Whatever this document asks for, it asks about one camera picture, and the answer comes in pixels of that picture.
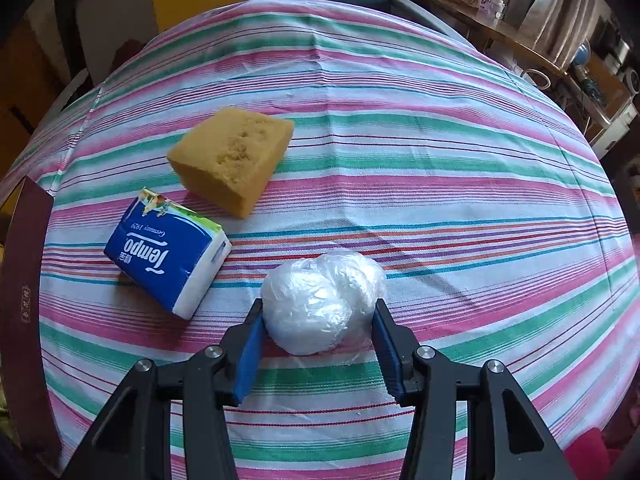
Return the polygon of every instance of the sponge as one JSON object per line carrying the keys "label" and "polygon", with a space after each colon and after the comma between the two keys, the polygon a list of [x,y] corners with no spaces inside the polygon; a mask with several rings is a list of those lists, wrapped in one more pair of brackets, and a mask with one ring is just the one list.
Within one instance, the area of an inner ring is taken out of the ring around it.
{"label": "sponge", "polygon": [[189,191],[238,218],[254,209],[293,134],[293,122],[222,108],[166,158]]}

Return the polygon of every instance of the striped tablecloth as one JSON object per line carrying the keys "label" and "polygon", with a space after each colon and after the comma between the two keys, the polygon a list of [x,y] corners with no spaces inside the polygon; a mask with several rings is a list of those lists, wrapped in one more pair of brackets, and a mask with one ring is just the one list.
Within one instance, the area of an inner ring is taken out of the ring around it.
{"label": "striped tablecloth", "polygon": [[[239,221],[188,194],[164,158],[235,106],[292,119],[294,138]],[[164,32],[37,131],[5,178],[55,196],[40,327],[64,462],[129,367],[183,360],[240,322],[265,273],[356,250],[388,304],[460,362],[501,359],[561,446],[606,423],[638,365],[638,275],[615,195],[572,122],[481,54],[386,14],[312,0],[213,10]],[[147,186],[211,216],[234,250],[191,322],[164,314],[102,254]],[[395,479],[412,411],[370,349],[264,349],[227,411],[243,479]],[[181,405],[174,478],[184,478]],[[459,411],[456,478],[466,415]]]}

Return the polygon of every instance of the chair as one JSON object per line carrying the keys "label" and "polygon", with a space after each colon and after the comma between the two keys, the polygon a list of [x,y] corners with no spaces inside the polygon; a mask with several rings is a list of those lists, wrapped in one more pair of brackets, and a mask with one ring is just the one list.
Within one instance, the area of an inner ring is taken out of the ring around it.
{"label": "chair", "polygon": [[71,77],[89,72],[81,93],[106,79],[127,40],[144,44],[158,34],[153,0],[54,0],[54,6]]}
{"label": "chair", "polygon": [[89,80],[89,71],[83,68],[76,76],[71,80],[62,93],[53,101],[53,104],[47,110],[47,113],[41,118],[38,123],[38,128],[42,128],[49,121],[60,115],[60,112],[66,107],[69,102],[75,101],[79,96],[76,92],[78,89]]}

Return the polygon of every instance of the tempo tissue pack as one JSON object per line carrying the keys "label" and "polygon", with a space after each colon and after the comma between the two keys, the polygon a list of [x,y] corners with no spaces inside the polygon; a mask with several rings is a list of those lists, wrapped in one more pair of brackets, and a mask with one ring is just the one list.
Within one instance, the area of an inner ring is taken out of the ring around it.
{"label": "tempo tissue pack", "polygon": [[220,225],[145,188],[104,254],[165,309],[191,319],[230,250]]}

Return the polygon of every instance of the plastic bag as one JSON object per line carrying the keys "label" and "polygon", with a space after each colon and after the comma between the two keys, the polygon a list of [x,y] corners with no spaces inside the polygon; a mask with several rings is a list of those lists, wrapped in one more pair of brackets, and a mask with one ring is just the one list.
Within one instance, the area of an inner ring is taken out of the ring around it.
{"label": "plastic bag", "polygon": [[362,344],[384,293],[384,270],[359,253],[287,262],[262,284],[264,323],[276,344],[293,355],[330,350],[343,339]]}

